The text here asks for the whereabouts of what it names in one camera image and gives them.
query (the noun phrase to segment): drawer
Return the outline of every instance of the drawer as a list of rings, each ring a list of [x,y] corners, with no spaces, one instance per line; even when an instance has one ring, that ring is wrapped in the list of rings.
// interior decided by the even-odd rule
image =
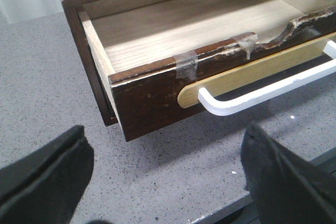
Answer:
[[[230,71],[233,84],[215,88],[220,95],[320,56],[336,32],[335,3],[97,0],[76,10],[129,141],[202,111],[190,84],[213,87],[213,76]],[[258,73],[234,74],[260,62]]]

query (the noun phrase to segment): white handle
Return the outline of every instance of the white handle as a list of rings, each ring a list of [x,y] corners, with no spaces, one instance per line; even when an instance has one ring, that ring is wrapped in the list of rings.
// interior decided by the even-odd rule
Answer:
[[[251,93],[244,94],[241,97],[229,101],[218,101],[206,88],[200,88],[198,99],[205,109],[214,115],[232,115],[336,72],[336,43],[329,41],[323,52],[333,58],[333,60]]]

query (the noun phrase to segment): clear tape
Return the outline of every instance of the clear tape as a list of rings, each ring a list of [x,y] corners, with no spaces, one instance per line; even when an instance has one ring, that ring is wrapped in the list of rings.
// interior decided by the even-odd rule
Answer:
[[[251,59],[251,52],[256,48],[258,42],[258,35],[254,33],[246,33],[239,36],[232,37],[239,46],[246,52],[246,58]]]
[[[196,79],[198,55],[195,51],[173,56],[176,61],[176,78]]]

